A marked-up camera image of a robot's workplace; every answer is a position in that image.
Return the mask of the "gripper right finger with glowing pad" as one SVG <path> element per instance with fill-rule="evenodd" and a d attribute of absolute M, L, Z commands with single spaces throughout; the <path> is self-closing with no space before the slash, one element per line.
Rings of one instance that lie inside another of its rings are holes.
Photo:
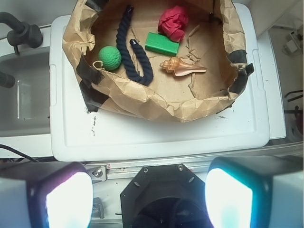
<path fill-rule="evenodd" d="M 206 176 L 205 201 L 216 228 L 302 228 L 304 159 L 217 157 Z"/>

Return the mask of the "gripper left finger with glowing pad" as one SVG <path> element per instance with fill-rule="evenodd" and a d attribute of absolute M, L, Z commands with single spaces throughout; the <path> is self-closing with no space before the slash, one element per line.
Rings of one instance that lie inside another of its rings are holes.
<path fill-rule="evenodd" d="M 92 179 L 79 162 L 0 166 L 2 228 L 86 228 L 92 208 Z"/>

